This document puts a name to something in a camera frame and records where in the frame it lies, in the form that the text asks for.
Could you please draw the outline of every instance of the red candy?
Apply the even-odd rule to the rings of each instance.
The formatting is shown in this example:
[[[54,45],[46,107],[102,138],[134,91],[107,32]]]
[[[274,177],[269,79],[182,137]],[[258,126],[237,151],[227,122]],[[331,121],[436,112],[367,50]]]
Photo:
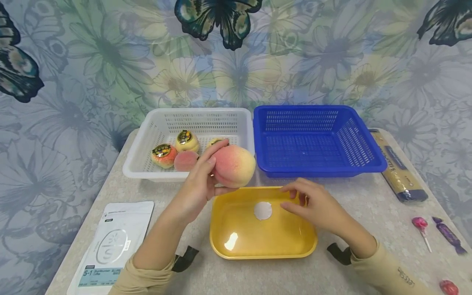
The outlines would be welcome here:
[[[425,228],[428,226],[428,222],[423,217],[415,217],[412,219],[413,225],[424,233]]]
[[[458,295],[459,294],[459,288],[456,285],[454,285],[453,282],[451,282],[449,280],[441,281],[439,283],[439,287],[441,287],[441,290],[446,295]]]

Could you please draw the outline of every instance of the wrapped candy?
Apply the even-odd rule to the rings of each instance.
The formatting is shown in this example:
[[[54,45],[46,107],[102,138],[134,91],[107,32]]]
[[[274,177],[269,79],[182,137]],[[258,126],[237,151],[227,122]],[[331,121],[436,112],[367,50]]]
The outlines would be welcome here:
[[[459,255],[467,254],[467,251],[462,248],[461,241],[457,236],[443,223],[443,220],[438,217],[433,217],[434,222],[436,223],[436,228],[442,233],[446,240],[455,248],[455,251]]]
[[[439,283],[439,287],[446,295],[459,295],[459,288],[449,280],[443,280]]]
[[[421,236],[423,237],[429,252],[432,253],[433,251],[431,250],[430,243],[426,238],[426,227],[428,226],[428,222],[423,217],[415,217],[412,219],[412,223],[417,229],[420,230]]]

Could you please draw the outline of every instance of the hand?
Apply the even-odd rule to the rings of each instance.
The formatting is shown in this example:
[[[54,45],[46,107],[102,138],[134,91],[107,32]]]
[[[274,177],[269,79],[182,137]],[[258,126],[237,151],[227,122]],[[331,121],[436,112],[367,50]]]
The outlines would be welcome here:
[[[284,202],[280,206],[288,212],[306,219],[316,227],[341,236],[346,228],[355,222],[322,185],[298,178],[280,190],[290,192],[291,199],[294,199],[298,192],[298,205]]]
[[[212,197],[236,190],[228,187],[215,187],[218,182],[210,176],[216,164],[213,154],[228,143],[228,139],[219,141],[203,153],[167,207],[167,211],[172,211],[185,224],[194,221]]]

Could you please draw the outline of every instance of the white coffee pouch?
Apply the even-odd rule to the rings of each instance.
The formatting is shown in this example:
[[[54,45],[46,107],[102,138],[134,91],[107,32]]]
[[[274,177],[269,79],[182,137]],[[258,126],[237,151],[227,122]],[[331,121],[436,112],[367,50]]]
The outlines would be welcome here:
[[[67,289],[67,295],[106,295],[144,240],[154,202],[110,203]]]

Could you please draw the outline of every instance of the black strap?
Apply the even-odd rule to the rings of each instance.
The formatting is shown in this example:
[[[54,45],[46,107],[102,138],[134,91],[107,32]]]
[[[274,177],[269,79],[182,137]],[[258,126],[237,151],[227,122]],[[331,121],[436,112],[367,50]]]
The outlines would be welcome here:
[[[197,249],[187,246],[187,250],[185,251],[184,256],[176,255],[175,263],[174,263],[174,267],[172,268],[172,271],[182,272],[188,269],[190,264],[192,264],[192,262],[194,261],[195,256],[197,256],[198,252],[199,251]]]
[[[342,265],[351,264],[351,248],[347,247],[344,251],[341,251],[336,243],[332,243],[326,250]]]

